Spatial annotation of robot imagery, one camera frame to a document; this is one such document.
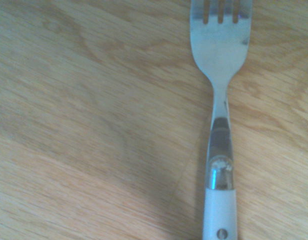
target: wooden table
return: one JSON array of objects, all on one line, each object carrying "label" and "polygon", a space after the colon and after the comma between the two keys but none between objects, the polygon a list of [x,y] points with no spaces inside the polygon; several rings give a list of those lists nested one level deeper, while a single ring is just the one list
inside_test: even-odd
[{"label": "wooden table", "polygon": [[[189,0],[0,0],[0,240],[199,240],[212,88]],[[240,240],[308,240],[308,0],[254,0],[229,106]]]}]

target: fork neck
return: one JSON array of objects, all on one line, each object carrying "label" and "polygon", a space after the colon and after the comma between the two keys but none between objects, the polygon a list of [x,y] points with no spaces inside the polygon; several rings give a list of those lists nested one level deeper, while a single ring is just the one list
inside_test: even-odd
[{"label": "fork neck", "polygon": [[214,87],[214,104],[213,104],[213,116],[211,130],[217,127],[215,124],[216,119],[226,119],[228,122],[228,129],[230,129],[229,124],[229,108],[227,99],[227,86],[226,87]]},{"label": "fork neck", "polygon": [[214,107],[207,160],[210,161],[216,156],[225,156],[233,160],[227,87],[214,88]]}]

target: fork handle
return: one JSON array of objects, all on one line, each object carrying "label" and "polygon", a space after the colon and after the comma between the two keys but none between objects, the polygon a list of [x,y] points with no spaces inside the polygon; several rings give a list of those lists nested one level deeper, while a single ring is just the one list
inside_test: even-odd
[{"label": "fork handle", "polygon": [[236,190],[206,188],[203,240],[237,240]]}]

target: stainless steel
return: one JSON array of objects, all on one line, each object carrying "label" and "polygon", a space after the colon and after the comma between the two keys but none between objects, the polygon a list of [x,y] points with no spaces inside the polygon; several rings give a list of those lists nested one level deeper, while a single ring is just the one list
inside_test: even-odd
[{"label": "stainless steel", "polygon": [[240,0],[238,22],[233,23],[233,2],[225,0],[223,22],[218,23],[218,4],[218,0],[210,0],[207,24],[203,22],[204,0],[192,0],[190,13],[193,57],[199,69],[211,81],[214,90],[211,133],[207,150],[206,186],[209,186],[212,179],[210,176],[212,171],[209,168],[215,157],[224,156],[230,159],[228,164],[231,167],[228,168],[233,171],[227,87],[231,78],[245,62],[252,14],[252,0]]},{"label": "stainless steel", "polygon": [[216,156],[209,161],[206,187],[212,190],[233,190],[233,162],[226,156]]}]

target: metal bolster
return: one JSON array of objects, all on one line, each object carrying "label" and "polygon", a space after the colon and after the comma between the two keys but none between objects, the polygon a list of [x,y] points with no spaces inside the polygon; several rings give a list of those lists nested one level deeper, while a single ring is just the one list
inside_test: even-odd
[{"label": "metal bolster", "polygon": [[212,190],[234,189],[234,167],[230,158],[218,155],[209,161],[206,186]]}]

